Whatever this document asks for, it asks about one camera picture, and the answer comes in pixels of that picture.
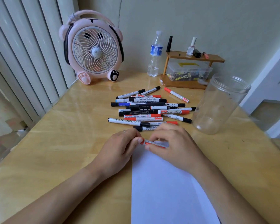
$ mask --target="white paper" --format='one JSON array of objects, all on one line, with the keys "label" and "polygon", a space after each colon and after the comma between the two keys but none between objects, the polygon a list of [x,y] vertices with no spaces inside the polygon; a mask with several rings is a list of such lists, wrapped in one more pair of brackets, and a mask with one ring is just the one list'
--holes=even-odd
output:
[{"label": "white paper", "polygon": [[131,224],[144,223],[220,221],[194,177],[138,145],[133,153]]}]

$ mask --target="forearm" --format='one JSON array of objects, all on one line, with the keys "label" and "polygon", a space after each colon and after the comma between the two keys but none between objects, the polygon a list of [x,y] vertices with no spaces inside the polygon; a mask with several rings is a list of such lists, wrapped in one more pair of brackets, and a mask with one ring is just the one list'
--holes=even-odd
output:
[{"label": "forearm", "polygon": [[207,194],[222,224],[267,223],[208,159],[194,177]]},{"label": "forearm", "polygon": [[97,168],[90,163],[6,220],[4,224],[63,223],[75,207],[102,180]]}]

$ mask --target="fan grille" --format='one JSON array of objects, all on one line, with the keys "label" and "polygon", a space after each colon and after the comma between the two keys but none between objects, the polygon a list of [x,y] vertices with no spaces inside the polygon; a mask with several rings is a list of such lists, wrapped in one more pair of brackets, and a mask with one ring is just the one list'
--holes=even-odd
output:
[{"label": "fan grille", "polygon": [[[99,50],[99,57],[92,55],[91,50]],[[113,37],[96,26],[81,29],[74,37],[73,53],[78,64],[91,73],[104,73],[116,63],[118,51]]]}]

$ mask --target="fan paw feet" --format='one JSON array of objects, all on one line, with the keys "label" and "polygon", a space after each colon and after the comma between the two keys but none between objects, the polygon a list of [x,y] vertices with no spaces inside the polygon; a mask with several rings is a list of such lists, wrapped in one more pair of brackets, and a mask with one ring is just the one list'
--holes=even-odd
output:
[{"label": "fan paw feet", "polygon": [[83,82],[86,85],[88,85],[90,83],[90,77],[85,72],[79,73],[78,78],[80,79],[81,82]]},{"label": "fan paw feet", "polygon": [[111,74],[110,74],[110,80],[112,82],[116,81],[118,79],[118,75],[119,75],[119,72],[117,70],[112,70]]}]

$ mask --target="clear plastic jar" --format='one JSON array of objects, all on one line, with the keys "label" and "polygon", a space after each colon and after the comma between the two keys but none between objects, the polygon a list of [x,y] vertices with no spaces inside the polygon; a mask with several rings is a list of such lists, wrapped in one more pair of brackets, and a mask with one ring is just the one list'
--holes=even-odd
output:
[{"label": "clear plastic jar", "polygon": [[205,134],[217,133],[250,88],[238,77],[214,74],[193,114],[192,124]]}]

